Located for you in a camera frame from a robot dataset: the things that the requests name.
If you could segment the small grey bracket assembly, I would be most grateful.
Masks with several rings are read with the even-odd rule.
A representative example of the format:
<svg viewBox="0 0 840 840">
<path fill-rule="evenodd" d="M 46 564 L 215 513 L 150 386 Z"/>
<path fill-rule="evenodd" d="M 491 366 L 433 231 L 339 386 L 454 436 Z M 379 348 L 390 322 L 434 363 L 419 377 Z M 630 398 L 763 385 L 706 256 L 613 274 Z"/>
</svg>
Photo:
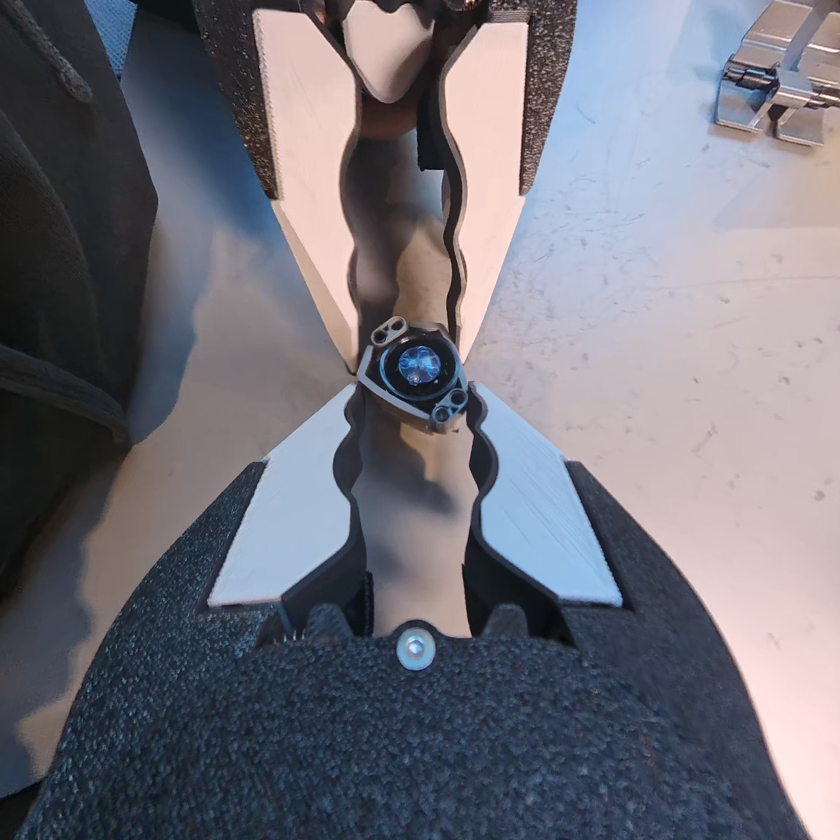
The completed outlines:
<svg viewBox="0 0 840 840">
<path fill-rule="evenodd" d="M 747 133 L 823 145 L 824 111 L 839 105 L 838 1 L 773 1 L 730 56 L 714 121 Z"/>
</svg>

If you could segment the grey office chair seat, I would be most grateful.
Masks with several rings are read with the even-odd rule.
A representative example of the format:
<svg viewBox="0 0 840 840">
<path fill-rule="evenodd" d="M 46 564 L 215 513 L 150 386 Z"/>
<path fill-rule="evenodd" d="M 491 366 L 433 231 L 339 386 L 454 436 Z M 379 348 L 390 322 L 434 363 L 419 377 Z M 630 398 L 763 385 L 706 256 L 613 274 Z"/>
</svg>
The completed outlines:
<svg viewBox="0 0 840 840">
<path fill-rule="evenodd" d="M 137 4 L 123 0 L 85 0 L 115 77 L 120 80 L 130 48 Z"/>
</svg>

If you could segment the grey angled toy frame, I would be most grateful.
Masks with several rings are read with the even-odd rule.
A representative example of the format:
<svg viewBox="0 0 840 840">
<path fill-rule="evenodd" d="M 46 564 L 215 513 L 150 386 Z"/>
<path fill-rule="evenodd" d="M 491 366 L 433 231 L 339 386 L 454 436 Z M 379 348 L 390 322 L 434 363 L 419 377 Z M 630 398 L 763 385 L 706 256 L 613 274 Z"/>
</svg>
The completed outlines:
<svg viewBox="0 0 840 840">
<path fill-rule="evenodd" d="M 418 429 L 418 430 L 420 430 L 422 432 L 425 432 L 425 433 L 428 433 L 428 434 L 446 434 L 446 433 L 456 429 L 460 425 L 461 419 L 466 414 L 466 408 L 467 408 L 467 402 L 468 401 L 466 402 L 465 411 L 461 414 L 461 416 L 460 416 L 460 418 L 457 421 L 457 424 L 455 426 L 451 427 L 447 432 L 444 432 L 444 433 L 430 432 L 427 428 L 427 425 L 425 425 L 425 424 L 423 424 L 420 427 L 415 427 L 414 425 L 412 425 L 410 423 L 404 422 L 402 420 L 402 418 L 398 415 L 398 413 L 392 407 L 389 407 L 387 404 L 385 404 L 385 402 L 382 400 L 382 390 L 380 389 L 380 387 L 378 386 L 378 384 L 375 381 L 371 380 L 371 373 L 370 373 L 371 366 L 379 360 L 379 355 L 382 352 L 382 349 L 389 342 L 394 340 L 394 338 L 397 338 L 397 337 L 401 336 L 405 331 L 407 331 L 411 328 L 419 328 L 419 329 L 424 329 L 424 330 L 436 330 L 437 329 L 448 340 L 450 340 L 452 342 L 452 340 L 449 338 L 449 336 L 446 332 L 445 327 L 441 324 L 438 324 L 438 323 L 420 324 L 420 323 L 409 322 L 406 319 L 401 318 L 401 317 L 390 318 L 387 321 L 385 321 L 382 325 L 380 325 L 379 327 L 377 327 L 376 329 L 373 330 L 373 333 L 371 335 L 371 344 L 365 349 L 365 351 L 363 353 L 363 356 L 362 356 L 362 360 L 360 362 L 360 366 L 359 366 L 359 370 L 358 370 L 358 380 L 362 384 L 364 389 L 366 390 L 367 396 L 369 396 L 375 403 L 377 403 L 378 406 L 382 410 L 390 413 L 391 415 L 393 415 L 395 418 L 397 418 L 402 423 L 404 423 L 408 426 L 414 427 L 415 429 Z M 466 373 L 465 373 L 465 379 L 466 379 L 466 385 L 468 386 Z"/>
</svg>

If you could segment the grey desk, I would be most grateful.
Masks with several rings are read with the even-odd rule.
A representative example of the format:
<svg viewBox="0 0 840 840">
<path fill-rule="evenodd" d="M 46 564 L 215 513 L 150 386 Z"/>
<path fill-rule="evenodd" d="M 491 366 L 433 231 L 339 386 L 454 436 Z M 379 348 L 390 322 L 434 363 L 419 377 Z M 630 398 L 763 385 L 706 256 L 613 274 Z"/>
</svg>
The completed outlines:
<svg viewBox="0 0 840 840">
<path fill-rule="evenodd" d="M 705 600 L 814 838 L 838 838 L 838 124 L 711 123 L 766 2 L 580 2 L 467 368 Z M 2 795 L 49 766 L 103 635 L 250 461 L 349 377 L 194 36 L 138 14 L 122 89 L 159 196 L 134 449 L 2 604 Z"/>
</svg>

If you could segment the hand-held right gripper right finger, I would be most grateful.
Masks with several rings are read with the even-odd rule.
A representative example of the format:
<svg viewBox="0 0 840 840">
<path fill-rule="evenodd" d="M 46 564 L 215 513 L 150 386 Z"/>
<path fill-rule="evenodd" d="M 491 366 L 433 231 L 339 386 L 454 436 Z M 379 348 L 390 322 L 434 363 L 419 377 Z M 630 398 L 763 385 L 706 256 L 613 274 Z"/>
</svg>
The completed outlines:
<svg viewBox="0 0 840 840">
<path fill-rule="evenodd" d="M 479 546 L 559 602 L 620 606 L 566 458 L 483 384 L 469 384 Z"/>
</svg>

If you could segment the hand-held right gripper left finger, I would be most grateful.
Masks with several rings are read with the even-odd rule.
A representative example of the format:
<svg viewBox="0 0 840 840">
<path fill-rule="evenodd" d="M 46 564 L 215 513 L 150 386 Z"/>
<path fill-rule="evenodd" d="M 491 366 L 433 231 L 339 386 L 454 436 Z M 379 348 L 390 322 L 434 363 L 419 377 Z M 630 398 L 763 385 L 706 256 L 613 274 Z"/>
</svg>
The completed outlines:
<svg viewBox="0 0 840 840">
<path fill-rule="evenodd" d="M 268 453 L 208 606 L 352 600 L 364 582 L 364 539 L 351 496 L 361 472 L 363 415 L 360 387 L 347 385 Z"/>
</svg>

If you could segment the grey toy joint assembly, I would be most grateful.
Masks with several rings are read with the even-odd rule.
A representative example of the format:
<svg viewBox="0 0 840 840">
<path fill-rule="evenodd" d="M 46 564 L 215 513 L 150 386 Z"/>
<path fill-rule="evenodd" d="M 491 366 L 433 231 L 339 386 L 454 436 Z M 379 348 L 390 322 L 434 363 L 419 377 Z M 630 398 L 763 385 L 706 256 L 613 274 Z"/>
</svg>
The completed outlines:
<svg viewBox="0 0 840 840">
<path fill-rule="evenodd" d="M 466 409 L 466 377 L 458 352 L 439 330 L 411 328 L 394 338 L 371 366 L 382 400 L 402 420 L 444 433 Z"/>
</svg>

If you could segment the person's left hand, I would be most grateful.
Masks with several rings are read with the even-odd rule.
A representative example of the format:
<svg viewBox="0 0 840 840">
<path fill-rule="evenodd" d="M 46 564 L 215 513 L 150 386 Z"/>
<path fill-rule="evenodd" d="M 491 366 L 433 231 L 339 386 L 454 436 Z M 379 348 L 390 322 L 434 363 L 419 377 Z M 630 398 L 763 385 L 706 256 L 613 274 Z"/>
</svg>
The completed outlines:
<svg viewBox="0 0 840 840">
<path fill-rule="evenodd" d="M 399 101 L 385 103 L 363 92 L 361 97 L 360 138 L 390 141 L 417 126 L 420 94 L 408 92 Z"/>
</svg>

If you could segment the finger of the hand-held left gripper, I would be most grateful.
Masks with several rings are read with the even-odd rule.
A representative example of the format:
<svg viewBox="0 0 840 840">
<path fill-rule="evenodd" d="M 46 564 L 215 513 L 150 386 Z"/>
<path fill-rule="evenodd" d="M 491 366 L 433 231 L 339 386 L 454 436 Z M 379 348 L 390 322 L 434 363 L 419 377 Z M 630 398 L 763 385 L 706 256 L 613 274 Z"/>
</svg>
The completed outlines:
<svg viewBox="0 0 840 840">
<path fill-rule="evenodd" d="M 342 184 L 361 122 L 360 86 L 313 16 L 253 14 L 278 198 L 272 208 L 331 340 L 354 373 L 361 316 Z"/>
<path fill-rule="evenodd" d="M 464 360 L 490 304 L 524 196 L 522 124 L 527 23 L 472 28 L 444 67 L 439 109 L 450 165 L 450 331 Z"/>
</svg>

